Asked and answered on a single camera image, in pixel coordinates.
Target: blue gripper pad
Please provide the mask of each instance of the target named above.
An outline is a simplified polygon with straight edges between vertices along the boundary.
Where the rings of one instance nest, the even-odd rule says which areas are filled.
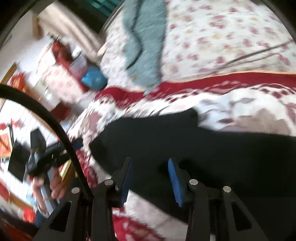
[[[179,204],[179,207],[182,207],[183,206],[182,186],[181,186],[181,183],[178,179],[176,169],[175,169],[174,163],[171,158],[168,161],[168,172],[170,175],[170,181],[172,183],[176,202]]]
[[[75,151],[81,149],[83,147],[83,139],[79,137],[72,141],[72,147]]]

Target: bed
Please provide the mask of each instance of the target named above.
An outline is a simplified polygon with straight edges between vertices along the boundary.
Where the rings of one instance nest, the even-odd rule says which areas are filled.
[[[280,20],[249,0],[166,0],[162,83],[144,94],[125,70],[123,12],[104,28],[102,72],[109,78],[68,132],[91,187],[109,176],[89,143],[120,117],[165,115],[194,108],[199,125],[217,131],[296,134],[296,45]],[[121,240],[184,240],[187,225],[130,192],[114,210]]]

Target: black tool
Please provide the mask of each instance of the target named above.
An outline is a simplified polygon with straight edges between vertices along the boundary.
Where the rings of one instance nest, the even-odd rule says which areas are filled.
[[[190,203],[186,241],[268,241],[257,221],[243,202],[231,190],[209,188],[191,179],[173,159],[168,171],[179,206]]]
[[[131,158],[127,157],[123,168],[92,189],[94,198],[78,187],[62,199],[57,208],[42,225],[33,241],[116,241],[112,208],[122,207],[128,195],[132,177]]]
[[[64,145],[56,142],[46,147],[46,141],[39,129],[35,129],[30,134],[31,155],[26,163],[24,179],[28,176],[40,176],[44,179],[44,185],[40,188],[49,214],[58,206],[59,200],[51,199],[50,181],[54,178],[53,168],[59,167],[69,160],[69,155],[65,151]],[[81,138],[75,139],[72,146],[75,150],[83,146]]]

